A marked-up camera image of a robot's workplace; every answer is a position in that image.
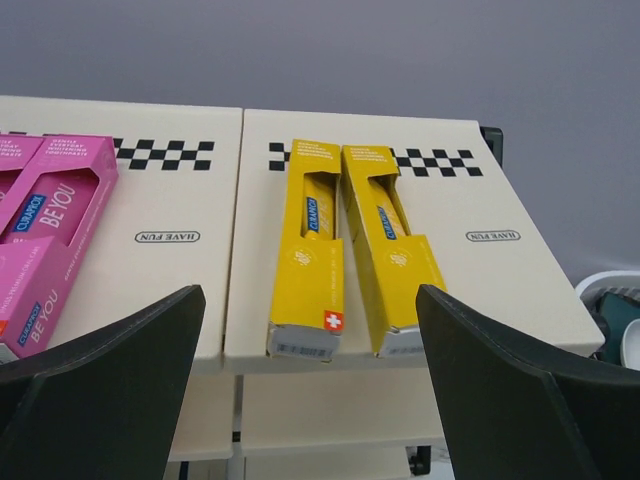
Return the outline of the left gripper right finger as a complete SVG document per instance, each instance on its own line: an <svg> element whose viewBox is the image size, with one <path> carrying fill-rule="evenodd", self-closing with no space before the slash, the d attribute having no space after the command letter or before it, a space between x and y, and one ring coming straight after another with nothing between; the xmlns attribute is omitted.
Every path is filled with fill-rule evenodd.
<svg viewBox="0 0 640 480"><path fill-rule="evenodd" d="M434 285L416 295L457 479L636 479L639 374L491 319Z"/></svg>

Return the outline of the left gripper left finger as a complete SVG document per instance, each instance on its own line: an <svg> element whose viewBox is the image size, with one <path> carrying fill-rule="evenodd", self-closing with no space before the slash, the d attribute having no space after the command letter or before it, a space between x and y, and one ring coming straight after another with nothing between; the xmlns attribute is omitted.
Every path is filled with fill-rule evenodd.
<svg viewBox="0 0 640 480"><path fill-rule="evenodd" d="M4 479L160 479L206 300L185 286L1 367Z"/></svg>

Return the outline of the pink toothpaste box long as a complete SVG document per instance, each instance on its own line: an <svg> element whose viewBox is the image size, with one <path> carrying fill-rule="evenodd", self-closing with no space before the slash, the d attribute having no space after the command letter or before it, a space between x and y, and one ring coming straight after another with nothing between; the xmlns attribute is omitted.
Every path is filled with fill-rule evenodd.
<svg viewBox="0 0 640 480"><path fill-rule="evenodd" d="M1 135L1 232L7 229L29 192L27 166L43 141L42 136Z"/></svg>

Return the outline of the yellow toothpaste box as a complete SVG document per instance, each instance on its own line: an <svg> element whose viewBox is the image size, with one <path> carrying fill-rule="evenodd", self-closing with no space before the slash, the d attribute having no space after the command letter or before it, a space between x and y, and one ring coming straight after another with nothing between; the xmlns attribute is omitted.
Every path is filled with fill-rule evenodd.
<svg viewBox="0 0 640 480"><path fill-rule="evenodd" d="M342 147L342 193L373 353L424 351L416 310L420 286L446 288L431 246L411 232L389 148Z"/></svg>
<svg viewBox="0 0 640 480"><path fill-rule="evenodd" d="M287 172L266 350L329 362L345 325L340 147L295 139Z"/></svg>

